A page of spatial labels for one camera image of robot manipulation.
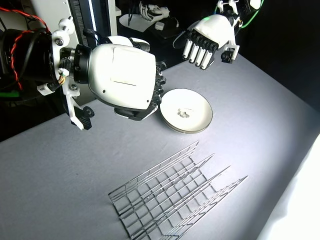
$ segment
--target green wire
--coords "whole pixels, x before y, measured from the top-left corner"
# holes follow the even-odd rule
[[[20,96],[20,93],[18,91],[0,92],[0,98],[16,98],[19,96]]]
[[[258,12],[260,11],[260,9],[261,9],[261,7],[262,7],[262,4],[264,4],[264,1],[265,1],[265,0],[262,0],[262,1],[261,1],[260,8],[253,14],[253,16],[250,18],[250,20],[249,20],[245,25],[243,25],[243,26],[241,27],[242,29],[244,29],[245,27],[247,27],[247,26],[251,23],[251,21],[255,18],[255,16],[258,14]]]

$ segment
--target stack of plates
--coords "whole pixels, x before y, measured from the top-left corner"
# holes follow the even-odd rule
[[[209,102],[199,93],[184,88],[164,94],[160,111],[170,128],[186,134],[205,130],[213,118]]]

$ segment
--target white table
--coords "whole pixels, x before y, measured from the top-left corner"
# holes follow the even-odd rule
[[[1,240],[127,239],[108,193],[196,140],[196,161],[216,153],[207,171],[231,165],[230,179],[249,177],[183,239],[256,239],[320,132],[319,113],[242,56],[164,75],[166,91],[210,102],[205,131],[177,133],[159,113],[131,121],[96,100],[89,131],[64,114],[0,143]]]

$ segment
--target tabletop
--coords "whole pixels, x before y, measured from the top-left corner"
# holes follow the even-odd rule
[[[165,91],[209,101],[209,127],[183,134],[159,112],[136,122],[95,100],[88,131],[63,114],[1,142],[0,239],[128,239],[108,193],[197,140],[195,161],[215,153],[209,173],[231,165],[226,182],[248,177],[182,239],[256,239],[319,134],[320,114],[240,55],[164,75]]]

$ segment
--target wire rack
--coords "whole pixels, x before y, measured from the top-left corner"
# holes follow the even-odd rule
[[[206,178],[191,158],[199,141],[187,146],[148,171],[109,193],[131,240],[177,240],[218,202],[235,189],[243,177],[216,190],[213,181],[227,168]]]

